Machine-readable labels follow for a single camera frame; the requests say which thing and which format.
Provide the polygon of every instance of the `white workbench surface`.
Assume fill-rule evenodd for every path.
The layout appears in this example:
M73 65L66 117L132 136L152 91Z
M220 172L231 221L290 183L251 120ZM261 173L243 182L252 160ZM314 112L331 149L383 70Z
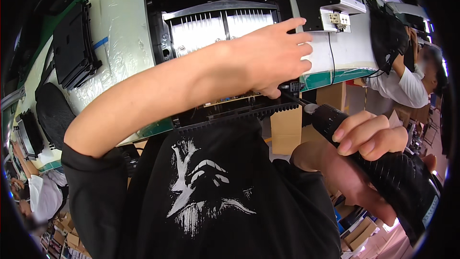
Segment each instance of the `white workbench surface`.
M96 49L96 55L102 61L102 66L96 75L79 89L62 90L57 83L55 71L48 80L63 91L74 114L79 114L92 100L114 84L155 65L151 52L144 0L89 0L89 2L92 5L89 8L89 16L93 42L96 43L105 37L108 38L107 43ZM294 17L298 17L299 9L296 0L291 0L291 4ZM377 69L371 49L368 13L351 17L351 33L330 34L334 62L328 34L326 32L312 32L312 34L313 53L306 57L312 62L312 69L306 72L304 77L318 72L331 73L334 69L334 62L336 70ZM51 42L52 37L32 66L24 84L26 96L19 101L16 116L29 108L36 114L35 90L40 81L45 56ZM49 149L46 137L42 130L41 132L45 141L45 148L39 158L33 162L37 168L61 158L59 150ZM139 135L133 134L122 143L138 139L140 139Z

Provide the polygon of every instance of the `fingernail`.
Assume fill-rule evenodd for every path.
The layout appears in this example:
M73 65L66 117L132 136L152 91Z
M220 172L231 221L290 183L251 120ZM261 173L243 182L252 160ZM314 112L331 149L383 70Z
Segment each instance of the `fingernail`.
M342 139L342 136L344 135L344 130L343 129L337 129L334 134L332 135L332 141L338 142L339 140Z
M361 146L359 153L361 153L361 155L367 155L371 153L374 148L375 148L375 141L371 139L367 141L363 146Z
M351 140L347 139L345 141L342 141L342 143L340 143L339 147L337 148L337 151L340 155L345 156L345 154L350 149L350 147L351 147Z

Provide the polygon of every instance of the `face mask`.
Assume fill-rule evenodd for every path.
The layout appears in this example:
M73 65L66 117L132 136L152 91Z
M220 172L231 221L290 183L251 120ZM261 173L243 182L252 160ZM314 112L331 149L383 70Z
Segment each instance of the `face mask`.
M421 72L425 73L425 69L426 69L426 61L425 60L420 60L420 63L417 63L417 66L419 67Z
M425 70L426 70L426 61L420 60L420 62L417 63L417 68L415 72L423 78L425 77Z

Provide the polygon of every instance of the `white label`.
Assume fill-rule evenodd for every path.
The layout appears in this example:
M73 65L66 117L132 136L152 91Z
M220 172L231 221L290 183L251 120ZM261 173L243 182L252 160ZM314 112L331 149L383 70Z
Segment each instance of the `white label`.
M425 229L427 228L428 224L431 221L431 218L433 217L434 210L436 210L438 202L439 202L439 199L437 198L437 196L434 196L433 202L431 203L430 208L426 212L425 216L423 216L422 222L423 222L423 226L425 226Z

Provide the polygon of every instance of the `cordless drill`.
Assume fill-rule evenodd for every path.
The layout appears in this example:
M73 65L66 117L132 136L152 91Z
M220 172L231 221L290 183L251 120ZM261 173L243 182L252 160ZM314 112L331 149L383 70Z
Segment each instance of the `cordless drill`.
M335 147L332 135L348 115L327 104L318 106L296 100L311 115L313 127ZM349 155L369 177L380 195L393 207L414 246L428 227L438 205L440 193L433 175L416 155L387 152L376 161L367 161L359 152Z

